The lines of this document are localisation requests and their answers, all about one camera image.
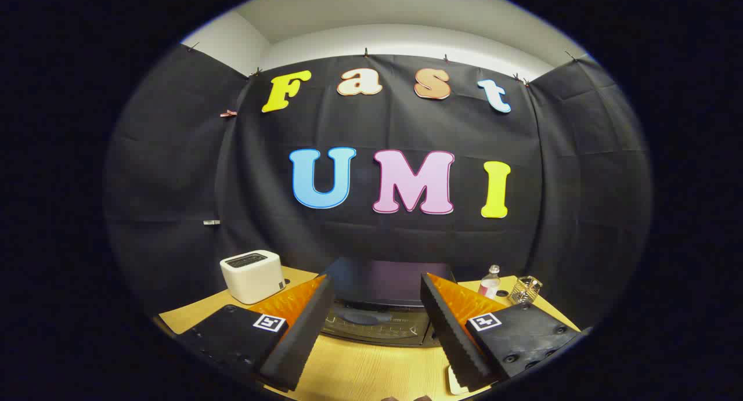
orange letter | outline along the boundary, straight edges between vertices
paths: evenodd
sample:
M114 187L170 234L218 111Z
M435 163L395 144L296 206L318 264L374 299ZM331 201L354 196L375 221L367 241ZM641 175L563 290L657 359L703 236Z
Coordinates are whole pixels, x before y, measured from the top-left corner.
M448 80L449 75L443 70L422 68L416 73L417 83L413 89L419 97L445 99L452 92L452 89L446 84Z

plastic bottle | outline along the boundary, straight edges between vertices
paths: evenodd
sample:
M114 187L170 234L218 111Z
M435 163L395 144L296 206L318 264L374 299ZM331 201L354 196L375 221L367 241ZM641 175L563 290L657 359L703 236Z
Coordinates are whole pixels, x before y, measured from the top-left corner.
M480 281L480 289L478 293L485 295L490 299L496 299L496 292L501 285L501 279L498 277L498 272L501 268L498 265L493 265L488 269L490 272Z

table surface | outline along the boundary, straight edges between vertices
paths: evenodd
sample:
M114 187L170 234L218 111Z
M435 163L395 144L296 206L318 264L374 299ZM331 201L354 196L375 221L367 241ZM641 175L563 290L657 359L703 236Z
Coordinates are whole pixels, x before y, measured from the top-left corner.
M285 290L316 277L316 273L282 266L284 277L290 280ZM515 276L501 278L501 289L511 290ZM460 282L470 290L477 290L479 280ZM513 305L507 298L496 297L505 306ZM249 308L223 290L201 301L160 314L160 318L176 334L181 334L211 316L226 304ZM578 330L544 298L538 296L534 305L555 319ZM449 361L442 348L393 348L348 342L319 335L302 372L297 390L287 393L266 385L266 389L300 401L380 401L393 396L400 401L412 401L428 395L434 401L455 401L486 391L489 387L470 393L453 395L449 392Z

letter m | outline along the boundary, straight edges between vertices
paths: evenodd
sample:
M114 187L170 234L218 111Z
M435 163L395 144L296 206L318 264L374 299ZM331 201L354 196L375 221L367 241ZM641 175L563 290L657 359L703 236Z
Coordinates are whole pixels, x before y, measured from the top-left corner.
M395 201L395 188L403 200L405 209L411 212L416 208L425 190L425 201L420 210L426 214L448 214L454 211L449 202L449 166L454 155L445 151L428 153L414 174L408 161L400 150L380 150L374 154L379 161L381 179L379 200L374 203L375 211L383 214L397 212L400 204Z

wrinkled fabric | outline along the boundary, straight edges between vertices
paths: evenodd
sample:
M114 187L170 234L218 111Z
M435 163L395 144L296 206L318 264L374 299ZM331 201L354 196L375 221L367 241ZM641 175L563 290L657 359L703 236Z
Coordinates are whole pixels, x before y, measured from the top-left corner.
M373 68L375 95L337 92L341 75ZM440 68L451 94L422 99L416 71ZM276 76L308 70L289 105L262 113ZM478 81L505 90L494 110ZM226 110L237 116L220 118ZM320 152L319 192L334 184L333 147L353 147L348 197L308 208L292 189L291 152ZM420 205L380 214L379 150L400 150L417 172L453 153L450 214ZM486 161L510 166L505 218L483 218ZM556 68L530 87L511 76L425 57L330 57L246 78L184 46L162 60L125 108L111 143L106 216L130 286L148 313L226 289L218 262L274 251L284 266L321 272L340 256L448 263L457 280L488 266L533 274L542 295L579 327L605 311L634 269L647 229L650 180L640 127L598 65ZM220 224L204 226L203 221Z

